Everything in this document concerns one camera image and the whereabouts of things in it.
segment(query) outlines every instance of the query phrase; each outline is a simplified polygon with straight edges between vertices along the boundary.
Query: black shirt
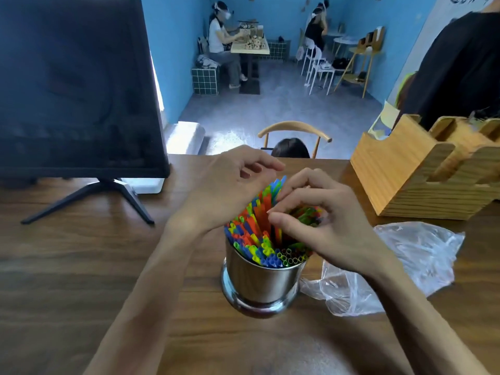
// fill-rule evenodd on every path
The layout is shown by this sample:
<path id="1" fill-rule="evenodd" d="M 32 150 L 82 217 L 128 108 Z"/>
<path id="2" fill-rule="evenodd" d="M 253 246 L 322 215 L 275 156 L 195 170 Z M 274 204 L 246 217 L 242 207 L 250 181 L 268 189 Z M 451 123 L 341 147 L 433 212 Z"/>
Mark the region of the black shirt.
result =
<path id="1" fill-rule="evenodd" d="M 321 51 L 324 49 L 324 41 L 321 33 L 323 32 L 323 28 L 321 24 L 314 23 L 314 18 L 311 22 L 309 22 L 308 28 L 305 30 L 304 36 L 312 39 L 316 46 L 320 48 Z"/>
<path id="2" fill-rule="evenodd" d="M 429 130 L 441 116 L 468 117 L 500 95 L 500 13 L 448 24 L 423 58 L 402 107 Z"/>

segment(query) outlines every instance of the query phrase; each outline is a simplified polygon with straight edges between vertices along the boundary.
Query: tile floor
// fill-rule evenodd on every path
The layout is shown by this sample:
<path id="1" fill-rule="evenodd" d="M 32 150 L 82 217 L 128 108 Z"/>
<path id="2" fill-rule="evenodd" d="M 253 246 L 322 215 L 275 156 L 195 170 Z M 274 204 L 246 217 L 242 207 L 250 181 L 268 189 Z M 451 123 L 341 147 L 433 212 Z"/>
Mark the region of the tile floor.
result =
<path id="1" fill-rule="evenodd" d="M 361 133 L 368 130 L 382 106 L 368 94 L 361 99 L 358 85 L 341 85 L 326 96 L 326 90 L 315 86 L 311 96 L 304 86 L 305 75 L 292 62 L 260 61 L 260 95 L 239 94 L 221 85 L 218 96 L 193 95 L 182 113 L 181 121 L 200 123 L 206 130 L 200 154 L 218 154 L 240 144 L 262 147 L 257 137 L 263 128 L 280 121 L 309 123 L 333 138 L 322 141 L 318 158 L 349 159 Z M 312 152 L 316 136 L 301 132 L 274 132 L 269 146 L 281 139 L 298 137 Z"/>

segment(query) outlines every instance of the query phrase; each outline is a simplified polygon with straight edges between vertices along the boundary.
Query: green tiled bench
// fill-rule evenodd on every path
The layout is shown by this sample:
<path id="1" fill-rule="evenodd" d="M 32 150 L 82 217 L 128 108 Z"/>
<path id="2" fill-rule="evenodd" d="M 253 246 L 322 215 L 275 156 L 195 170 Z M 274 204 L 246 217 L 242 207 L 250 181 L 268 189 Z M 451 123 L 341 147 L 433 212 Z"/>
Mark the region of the green tiled bench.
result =
<path id="1" fill-rule="evenodd" d="M 219 68 L 191 69 L 192 89 L 196 94 L 217 96 L 219 89 Z"/>
<path id="2" fill-rule="evenodd" d="M 288 60 L 290 57 L 290 43 L 289 40 L 278 42 L 277 39 L 268 39 L 267 44 L 270 53 L 269 55 L 260 55 L 259 59 Z"/>

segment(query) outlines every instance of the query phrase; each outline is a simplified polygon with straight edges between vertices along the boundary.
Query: monitor stand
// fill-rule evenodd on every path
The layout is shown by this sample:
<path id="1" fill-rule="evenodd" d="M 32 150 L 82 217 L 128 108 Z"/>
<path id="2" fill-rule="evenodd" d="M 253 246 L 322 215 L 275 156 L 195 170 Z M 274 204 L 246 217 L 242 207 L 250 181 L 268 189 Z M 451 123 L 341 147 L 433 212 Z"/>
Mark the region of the monitor stand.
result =
<path id="1" fill-rule="evenodd" d="M 154 225 L 154 221 L 151 216 L 147 213 L 144 205 L 139 201 L 137 195 L 130 185 L 125 182 L 122 182 L 121 178 L 117 179 L 103 179 L 97 178 L 97 182 L 87 184 L 83 188 L 80 188 L 78 191 L 73 192 L 71 195 L 66 196 L 65 198 L 56 201 L 54 204 L 48 206 L 46 209 L 38 212 L 37 214 L 32 215 L 31 217 L 22 220 L 21 223 L 27 225 L 36 220 L 39 220 L 42 217 L 45 217 L 56 210 L 62 209 L 67 205 L 71 204 L 74 201 L 78 201 L 83 199 L 88 195 L 93 195 L 94 193 L 99 193 L 103 191 L 115 190 L 119 191 L 123 197 L 128 201 L 130 205 L 139 213 L 142 219 L 149 225 Z"/>

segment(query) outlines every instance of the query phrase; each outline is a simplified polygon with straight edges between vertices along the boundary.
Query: metal straw holder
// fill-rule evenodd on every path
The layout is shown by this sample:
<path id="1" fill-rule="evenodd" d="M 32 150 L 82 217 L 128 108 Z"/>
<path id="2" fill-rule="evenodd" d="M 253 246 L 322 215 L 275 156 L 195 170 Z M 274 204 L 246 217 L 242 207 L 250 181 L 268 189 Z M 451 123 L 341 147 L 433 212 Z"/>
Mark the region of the metal straw holder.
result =
<path id="1" fill-rule="evenodd" d="M 237 310 L 266 318 L 285 310 L 298 293 L 305 261 L 291 267 L 267 268 L 245 258 L 226 240 L 222 292 Z"/>

